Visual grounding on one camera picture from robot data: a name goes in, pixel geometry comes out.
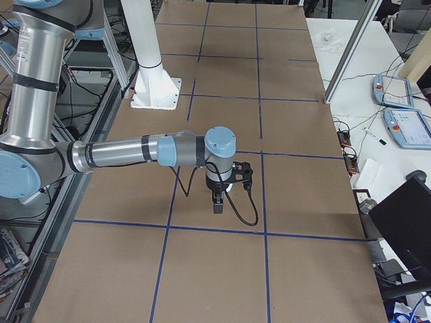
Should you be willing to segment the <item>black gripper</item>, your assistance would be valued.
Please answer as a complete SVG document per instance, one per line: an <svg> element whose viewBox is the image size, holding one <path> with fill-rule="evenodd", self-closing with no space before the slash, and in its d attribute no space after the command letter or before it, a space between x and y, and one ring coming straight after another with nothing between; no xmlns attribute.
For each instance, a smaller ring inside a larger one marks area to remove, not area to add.
<svg viewBox="0 0 431 323"><path fill-rule="evenodd" d="M213 213L222 214L224 208L224 187L226 182L217 182L208 177L205 178L206 186L212 191Z"/></svg>

